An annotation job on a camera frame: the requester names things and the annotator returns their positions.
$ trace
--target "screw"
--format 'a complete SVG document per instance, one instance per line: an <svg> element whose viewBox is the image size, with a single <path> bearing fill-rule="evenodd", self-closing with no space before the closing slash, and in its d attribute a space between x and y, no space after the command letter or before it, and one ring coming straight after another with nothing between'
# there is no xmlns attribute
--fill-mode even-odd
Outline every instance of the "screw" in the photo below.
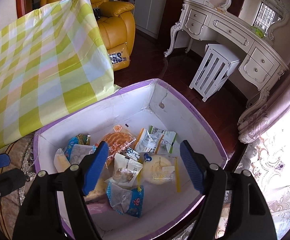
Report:
<svg viewBox="0 0 290 240"><path fill-rule="evenodd" d="M79 166L78 166L77 164L73 164L72 166L69 167L69 169L70 169L71 171L77 171L78 168L79 168Z"/></svg>
<svg viewBox="0 0 290 240"><path fill-rule="evenodd" d="M37 175L39 177L44 177L46 175L46 171L40 171Z"/></svg>
<svg viewBox="0 0 290 240"><path fill-rule="evenodd" d="M243 174L244 174L246 177L251 176L251 172L248 171L248 170L243 170Z"/></svg>
<svg viewBox="0 0 290 240"><path fill-rule="evenodd" d="M215 163L212 163L212 164L209 165L209 168L210 168L211 170L213 170L213 171L217 171L217 170L218 170L218 165L215 164Z"/></svg>

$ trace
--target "wooden floor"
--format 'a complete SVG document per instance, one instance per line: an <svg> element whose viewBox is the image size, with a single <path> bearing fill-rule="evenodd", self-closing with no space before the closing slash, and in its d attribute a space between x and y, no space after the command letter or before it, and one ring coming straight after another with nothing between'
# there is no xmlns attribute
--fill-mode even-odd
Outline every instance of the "wooden floor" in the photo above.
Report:
<svg viewBox="0 0 290 240"><path fill-rule="evenodd" d="M136 34L129 67L114 72L115 84L127 85L150 78L160 78L172 85L202 114L220 139L231 158L228 168L233 169L245 145L238 141L237 121L244 111L244 103L223 86L217 93L202 101L202 96L189 85L200 65L200 60L185 53L165 58L166 48Z"/></svg>

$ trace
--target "white vanity table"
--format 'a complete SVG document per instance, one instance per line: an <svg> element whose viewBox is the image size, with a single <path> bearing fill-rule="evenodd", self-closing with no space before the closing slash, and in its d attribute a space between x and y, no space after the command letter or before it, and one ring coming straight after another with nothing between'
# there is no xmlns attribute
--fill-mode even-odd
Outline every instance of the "white vanity table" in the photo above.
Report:
<svg viewBox="0 0 290 240"><path fill-rule="evenodd" d="M274 41L274 29L269 28L269 37L260 38L249 28L250 25L245 23L238 17L226 12L226 8L230 5L230 0L222 4L219 9L222 12L210 8L206 5L193 2L191 0L183 0L182 12L180 20L171 28L171 45L164 52L165 57L170 55L174 48L175 34L181 30L186 31L191 37L190 44L186 50L188 52L193 40L211 40L215 34L221 34L239 46L246 57L238 66L241 75L249 82L254 84L260 91L258 100L248 107L240 116L238 124L262 107L269 96L269 91L279 80L280 76L288 70L284 60L271 47ZM282 20L274 25L282 25Z"/></svg>

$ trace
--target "white stool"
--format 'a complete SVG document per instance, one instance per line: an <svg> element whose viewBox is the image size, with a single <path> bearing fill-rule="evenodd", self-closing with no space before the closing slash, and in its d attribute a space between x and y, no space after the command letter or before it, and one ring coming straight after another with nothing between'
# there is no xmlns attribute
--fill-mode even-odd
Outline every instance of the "white stool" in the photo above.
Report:
<svg viewBox="0 0 290 240"><path fill-rule="evenodd" d="M205 102L212 94L221 89L239 64L239 58L226 46L207 44L205 57L189 88L195 88L204 97L203 102Z"/></svg>

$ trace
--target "green and white checkered cloth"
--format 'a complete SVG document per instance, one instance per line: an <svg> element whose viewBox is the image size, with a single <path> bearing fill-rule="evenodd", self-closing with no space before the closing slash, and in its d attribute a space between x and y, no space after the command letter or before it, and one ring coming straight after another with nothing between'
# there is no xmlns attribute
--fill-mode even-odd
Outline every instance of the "green and white checkered cloth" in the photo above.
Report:
<svg viewBox="0 0 290 240"><path fill-rule="evenodd" d="M62 0L0 32L0 148L114 92L90 0Z"/></svg>

